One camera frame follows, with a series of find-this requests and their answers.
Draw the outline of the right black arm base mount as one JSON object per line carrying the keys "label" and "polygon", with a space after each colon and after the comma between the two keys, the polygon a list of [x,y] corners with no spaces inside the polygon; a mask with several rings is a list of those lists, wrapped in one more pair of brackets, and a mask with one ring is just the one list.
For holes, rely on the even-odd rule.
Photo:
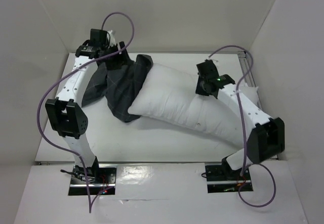
{"label": "right black arm base mount", "polygon": [[243,176],[240,176],[240,170],[231,173],[225,173],[221,164],[205,165],[205,172],[201,177],[207,181],[208,193],[233,193],[252,192],[253,185],[249,170],[246,170]]}

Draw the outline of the white pillow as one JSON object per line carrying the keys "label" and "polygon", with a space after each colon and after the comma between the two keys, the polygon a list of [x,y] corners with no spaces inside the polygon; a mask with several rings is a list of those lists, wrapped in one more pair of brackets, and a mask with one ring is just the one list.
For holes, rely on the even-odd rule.
{"label": "white pillow", "polygon": [[212,96],[195,93],[197,75],[154,64],[128,113],[146,116],[243,145],[241,120]]}

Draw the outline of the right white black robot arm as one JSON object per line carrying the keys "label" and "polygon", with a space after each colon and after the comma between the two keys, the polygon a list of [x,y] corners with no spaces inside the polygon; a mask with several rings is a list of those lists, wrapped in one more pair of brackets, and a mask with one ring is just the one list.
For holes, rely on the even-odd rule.
{"label": "right white black robot arm", "polygon": [[222,159],[221,174],[233,179],[247,166],[259,164],[285,150],[285,124],[281,118],[272,118],[242,92],[229,75],[220,75],[212,60],[196,65],[198,82],[196,93],[214,96],[241,120],[244,147]]}

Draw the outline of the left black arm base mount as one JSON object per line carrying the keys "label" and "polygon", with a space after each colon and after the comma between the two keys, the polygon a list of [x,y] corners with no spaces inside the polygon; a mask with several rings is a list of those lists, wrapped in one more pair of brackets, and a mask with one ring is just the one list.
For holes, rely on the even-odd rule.
{"label": "left black arm base mount", "polygon": [[[86,176],[82,167],[75,166],[73,170],[60,170],[61,173],[71,176],[69,196],[85,196],[88,194]],[[116,166],[98,167],[95,173],[87,169],[89,191],[91,196],[115,195]]]}

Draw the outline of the dark grey checked pillowcase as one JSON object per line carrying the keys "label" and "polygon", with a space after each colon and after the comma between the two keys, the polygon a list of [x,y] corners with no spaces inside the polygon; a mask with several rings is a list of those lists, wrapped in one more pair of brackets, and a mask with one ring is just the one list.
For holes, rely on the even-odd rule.
{"label": "dark grey checked pillowcase", "polygon": [[100,64],[91,77],[82,99],[82,107],[105,97],[112,115],[124,123],[139,119],[140,115],[128,113],[128,108],[140,92],[153,67],[152,57],[138,54],[136,60],[128,59],[120,69],[108,70]]}

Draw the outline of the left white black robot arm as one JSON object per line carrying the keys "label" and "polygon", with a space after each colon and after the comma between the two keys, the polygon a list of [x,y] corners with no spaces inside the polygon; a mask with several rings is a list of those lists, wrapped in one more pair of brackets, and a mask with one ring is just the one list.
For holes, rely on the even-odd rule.
{"label": "left white black robot arm", "polygon": [[99,64],[110,65],[114,69],[122,66],[127,52],[119,52],[119,49],[124,46],[124,42],[116,42],[113,30],[91,29],[90,39],[76,50],[73,74],[67,78],[56,98],[45,103],[52,129],[74,153],[74,174],[89,183],[99,179],[100,170],[86,137],[88,118],[82,110],[82,100]]}

